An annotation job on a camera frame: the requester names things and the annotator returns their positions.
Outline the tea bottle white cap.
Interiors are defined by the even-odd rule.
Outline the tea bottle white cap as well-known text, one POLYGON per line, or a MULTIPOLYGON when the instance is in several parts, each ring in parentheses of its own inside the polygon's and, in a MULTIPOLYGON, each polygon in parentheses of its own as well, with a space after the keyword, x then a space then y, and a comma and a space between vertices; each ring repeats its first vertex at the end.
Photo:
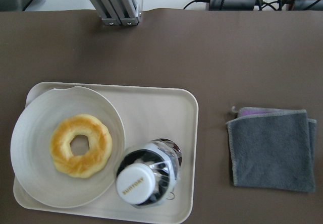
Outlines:
POLYGON ((182 152, 172 140, 130 147, 116 168, 116 191, 136 208, 161 205, 174 191, 181 164, 182 152))

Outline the cream rabbit tray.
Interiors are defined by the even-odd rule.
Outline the cream rabbit tray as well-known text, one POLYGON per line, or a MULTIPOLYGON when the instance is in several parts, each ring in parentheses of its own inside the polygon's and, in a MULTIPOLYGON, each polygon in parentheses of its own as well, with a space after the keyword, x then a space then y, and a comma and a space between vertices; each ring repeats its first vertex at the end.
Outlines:
POLYGON ((179 180, 163 204, 136 208, 123 201, 114 182, 93 201, 73 208, 47 206, 32 198, 16 176, 13 193, 16 201, 27 209, 102 217, 148 223, 182 223, 193 205, 198 103, 183 89, 41 82, 28 93, 26 107, 41 94, 54 89, 81 86, 103 95, 117 110, 125 132, 125 148, 165 138, 174 141, 182 152, 179 180))

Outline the white round plate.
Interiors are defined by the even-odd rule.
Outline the white round plate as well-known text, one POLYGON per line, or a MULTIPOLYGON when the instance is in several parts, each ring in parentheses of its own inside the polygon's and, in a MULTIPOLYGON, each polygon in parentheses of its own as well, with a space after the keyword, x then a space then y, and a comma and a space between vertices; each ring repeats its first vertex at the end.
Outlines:
POLYGON ((124 148, 122 120, 103 95, 81 86, 54 88, 35 98, 19 116, 11 139, 11 161, 18 182, 32 198, 51 207, 73 208, 93 201, 112 185, 124 148), (76 114, 97 117, 113 141, 105 167, 85 179, 56 170, 49 151, 55 128, 76 114))

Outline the grey folded cloth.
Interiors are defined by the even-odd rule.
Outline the grey folded cloth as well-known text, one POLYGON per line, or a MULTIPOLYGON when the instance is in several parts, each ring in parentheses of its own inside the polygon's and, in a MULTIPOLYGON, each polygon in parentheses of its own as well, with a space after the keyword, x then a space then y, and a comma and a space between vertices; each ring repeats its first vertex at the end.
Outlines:
POLYGON ((317 121, 306 110, 243 107, 226 125, 235 186, 315 191, 317 121))

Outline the aluminium frame post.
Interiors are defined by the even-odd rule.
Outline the aluminium frame post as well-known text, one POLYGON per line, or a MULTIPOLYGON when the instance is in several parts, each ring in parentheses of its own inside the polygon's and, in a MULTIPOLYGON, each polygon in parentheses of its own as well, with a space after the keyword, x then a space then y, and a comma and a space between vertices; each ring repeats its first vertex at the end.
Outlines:
POLYGON ((90 0, 107 26, 136 26, 141 8, 136 0, 90 0))

